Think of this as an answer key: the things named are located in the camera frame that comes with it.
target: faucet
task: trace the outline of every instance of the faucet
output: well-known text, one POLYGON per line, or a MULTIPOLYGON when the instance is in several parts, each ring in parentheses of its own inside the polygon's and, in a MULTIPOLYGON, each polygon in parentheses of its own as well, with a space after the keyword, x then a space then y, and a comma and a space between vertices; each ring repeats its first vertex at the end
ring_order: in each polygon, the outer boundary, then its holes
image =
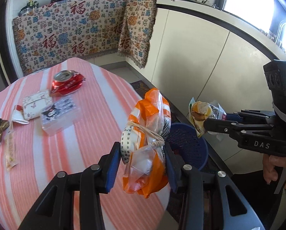
POLYGON ((283 30, 285 25, 286 25, 286 20, 282 20, 281 23, 279 24, 279 28, 278 28, 278 31, 276 33, 276 39, 275 39, 276 45, 278 45, 278 43, 279 43, 279 38, 281 36, 282 30, 283 30))

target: cabinet door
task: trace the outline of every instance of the cabinet door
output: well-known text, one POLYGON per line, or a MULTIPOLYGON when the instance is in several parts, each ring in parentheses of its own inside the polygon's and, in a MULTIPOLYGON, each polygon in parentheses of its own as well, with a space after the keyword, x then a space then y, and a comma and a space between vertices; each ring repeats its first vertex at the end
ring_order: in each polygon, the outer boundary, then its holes
POLYGON ((184 115, 207 82, 228 33, 204 19, 169 11, 152 84, 184 115))
MULTIPOLYGON (((228 113, 242 109, 272 110, 271 91, 263 71, 263 65, 269 61, 257 48, 230 32, 218 63, 198 100, 217 100, 228 113)), ((261 159, 261 155, 253 151, 246 158, 240 158, 243 156, 241 154, 235 155, 241 149, 237 141, 228 135, 224 135, 221 142, 210 134, 204 137, 224 161, 231 157, 227 164, 233 168, 233 173, 239 173, 242 168, 246 170, 252 165, 249 156, 253 160, 261 159)))
POLYGON ((130 58, 125 58, 126 61, 140 74, 142 74, 149 82, 152 81, 168 13, 168 9, 159 8, 157 10, 155 25, 153 27, 153 34, 150 39, 150 50, 148 52, 145 68, 140 69, 130 58))

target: tissue box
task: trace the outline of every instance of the tissue box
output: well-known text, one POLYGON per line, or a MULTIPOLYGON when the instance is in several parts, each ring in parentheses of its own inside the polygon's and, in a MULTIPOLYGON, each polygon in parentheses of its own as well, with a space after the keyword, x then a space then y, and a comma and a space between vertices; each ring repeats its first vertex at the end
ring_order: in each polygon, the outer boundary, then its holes
POLYGON ((25 120, 39 117, 41 110, 52 103, 49 90, 38 92, 23 99, 23 111, 25 120))

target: crushed soda can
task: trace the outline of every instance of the crushed soda can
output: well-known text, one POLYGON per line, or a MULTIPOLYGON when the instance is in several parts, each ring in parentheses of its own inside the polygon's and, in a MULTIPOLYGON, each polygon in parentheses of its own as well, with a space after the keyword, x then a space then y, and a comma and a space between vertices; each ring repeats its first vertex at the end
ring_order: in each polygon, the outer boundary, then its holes
POLYGON ((53 77, 50 93, 70 94, 78 90, 83 81, 85 81, 85 77, 81 73, 73 70, 63 70, 53 77))

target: table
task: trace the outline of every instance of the table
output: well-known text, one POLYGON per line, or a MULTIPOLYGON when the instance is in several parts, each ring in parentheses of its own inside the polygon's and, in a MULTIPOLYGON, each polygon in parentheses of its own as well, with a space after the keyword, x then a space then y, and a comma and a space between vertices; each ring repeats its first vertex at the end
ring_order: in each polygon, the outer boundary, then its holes
MULTIPOLYGON (((0 92, 0 118, 10 119, 15 105, 24 97, 50 88, 52 77, 61 70, 76 70, 86 77, 72 94, 83 119, 49 137, 40 119, 28 125, 14 124, 16 158, 19 164, 7 172, 4 142, 0 148, 0 223, 16 230, 30 207, 51 179, 61 170, 68 174, 83 171, 110 152, 128 115, 141 98, 125 80, 79 58, 23 77, 0 92)), ((101 194, 106 229, 156 229, 169 201, 169 186, 148 199, 122 189, 125 166, 120 163, 109 194, 101 194)), ((74 229, 79 229, 79 197, 74 200, 74 229)))

